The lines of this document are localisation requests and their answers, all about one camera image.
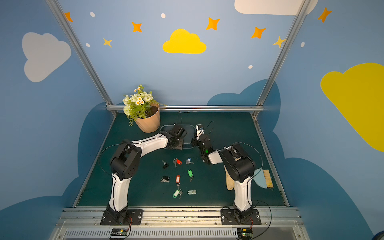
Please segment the key with red tag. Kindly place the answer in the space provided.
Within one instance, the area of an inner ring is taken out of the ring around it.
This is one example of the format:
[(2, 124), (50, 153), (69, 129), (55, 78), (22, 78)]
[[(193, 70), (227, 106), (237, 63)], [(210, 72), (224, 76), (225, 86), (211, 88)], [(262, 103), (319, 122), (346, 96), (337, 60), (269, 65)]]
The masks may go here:
[(176, 184), (177, 184), (178, 189), (180, 188), (180, 181), (181, 181), (181, 176), (177, 175), (176, 176)]
[(175, 165), (175, 168), (176, 168), (177, 166), (180, 166), (180, 165), (182, 164), (182, 162), (181, 162), (179, 159), (177, 159), (177, 158), (175, 158), (175, 159), (173, 160), (173, 163), (174, 163), (174, 165)]

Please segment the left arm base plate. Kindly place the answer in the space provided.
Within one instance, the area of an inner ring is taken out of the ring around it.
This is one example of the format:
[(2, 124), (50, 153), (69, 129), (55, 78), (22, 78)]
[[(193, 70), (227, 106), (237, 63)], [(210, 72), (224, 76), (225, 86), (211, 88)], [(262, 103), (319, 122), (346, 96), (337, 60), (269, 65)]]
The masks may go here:
[(143, 210), (123, 209), (116, 212), (112, 209), (104, 211), (100, 225), (101, 226), (139, 226), (142, 221)]

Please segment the key with black tag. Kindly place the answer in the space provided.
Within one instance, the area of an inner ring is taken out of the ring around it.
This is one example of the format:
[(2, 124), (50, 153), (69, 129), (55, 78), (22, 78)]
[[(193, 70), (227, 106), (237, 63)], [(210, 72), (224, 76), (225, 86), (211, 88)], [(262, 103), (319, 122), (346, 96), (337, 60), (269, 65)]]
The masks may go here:
[(163, 169), (165, 170), (166, 168), (169, 167), (169, 163), (162, 161), (163, 162)]
[(170, 177), (168, 176), (162, 176), (161, 178), (161, 183), (169, 183), (170, 182)]

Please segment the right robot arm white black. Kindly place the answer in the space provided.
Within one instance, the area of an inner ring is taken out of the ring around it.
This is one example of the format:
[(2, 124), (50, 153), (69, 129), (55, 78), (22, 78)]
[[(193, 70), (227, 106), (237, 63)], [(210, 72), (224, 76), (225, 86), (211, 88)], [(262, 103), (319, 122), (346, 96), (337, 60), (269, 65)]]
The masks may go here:
[(256, 164), (239, 142), (221, 150), (214, 150), (209, 135), (205, 134), (204, 131), (203, 125), (196, 125), (196, 136), (192, 139), (192, 146), (199, 148), (204, 163), (209, 165), (224, 164), (229, 179), (234, 182), (234, 217), (239, 222), (246, 220), (253, 213), (251, 180), (254, 177)]

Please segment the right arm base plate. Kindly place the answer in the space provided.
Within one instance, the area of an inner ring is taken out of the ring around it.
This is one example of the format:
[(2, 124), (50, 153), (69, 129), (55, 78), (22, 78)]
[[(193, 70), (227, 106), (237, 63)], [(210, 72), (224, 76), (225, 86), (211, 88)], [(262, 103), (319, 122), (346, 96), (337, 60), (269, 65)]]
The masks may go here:
[(222, 225), (261, 225), (259, 211), (254, 209), (249, 217), (239, 219), (233, 209), (221, 209)]

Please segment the blue plastic storage box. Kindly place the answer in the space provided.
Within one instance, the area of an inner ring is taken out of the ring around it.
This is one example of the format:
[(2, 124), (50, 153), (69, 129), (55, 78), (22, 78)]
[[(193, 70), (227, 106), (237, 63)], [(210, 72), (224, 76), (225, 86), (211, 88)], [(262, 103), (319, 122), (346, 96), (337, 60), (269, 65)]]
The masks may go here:
[(163, 125), (159, 131), (160, 134), (171, 136), (170, 133), (181, 134), (183, 133), (184, 144), (182, 150), (192, 149), (192, 139), (196, 137), (197, 130), (193, 125)]

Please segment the key with green tag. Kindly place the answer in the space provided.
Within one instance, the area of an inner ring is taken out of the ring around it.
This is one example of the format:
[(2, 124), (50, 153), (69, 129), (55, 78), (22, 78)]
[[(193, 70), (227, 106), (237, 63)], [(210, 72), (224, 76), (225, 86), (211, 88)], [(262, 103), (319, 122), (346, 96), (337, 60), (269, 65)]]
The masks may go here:
[(188, 175), (190, 177), (190, 183), (192, 182), (192, 179), (194, 177), (192, 170), (188, 170)]

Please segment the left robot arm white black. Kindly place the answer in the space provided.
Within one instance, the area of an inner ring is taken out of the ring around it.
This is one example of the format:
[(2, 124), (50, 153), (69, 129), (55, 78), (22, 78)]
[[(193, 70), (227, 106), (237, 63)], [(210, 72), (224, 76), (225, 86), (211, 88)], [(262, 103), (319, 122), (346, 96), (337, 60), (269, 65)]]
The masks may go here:
[(132, 177), (139, 169), (143, 156), (159, 149), (182, 149), (185, 129), (174, 125), (171, 130), (138, 140), (124, 140), (110, 160), (112, 172), (111, 198), (104, 211), (101, 225), (124, 225), (129, 219), (128, 191)]

